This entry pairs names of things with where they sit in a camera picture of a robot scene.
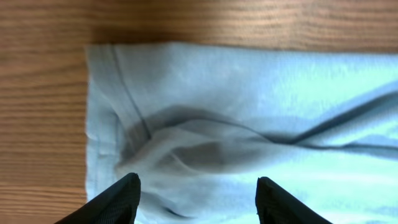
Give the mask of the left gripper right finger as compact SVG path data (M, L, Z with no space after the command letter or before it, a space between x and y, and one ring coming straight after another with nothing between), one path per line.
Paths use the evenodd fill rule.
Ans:
M268 177L257 180L260 224L331 224Z

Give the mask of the light blue t-shirt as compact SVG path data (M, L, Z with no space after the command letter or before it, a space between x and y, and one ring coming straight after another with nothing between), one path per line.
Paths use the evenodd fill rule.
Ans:
M257 223L268 177L332 223L397 222L397 55L92 45L86 194L138 223Z

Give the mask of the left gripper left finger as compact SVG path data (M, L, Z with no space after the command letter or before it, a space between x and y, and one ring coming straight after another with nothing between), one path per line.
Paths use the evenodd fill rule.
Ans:
M141 181L129 173L56 224L134 224Z

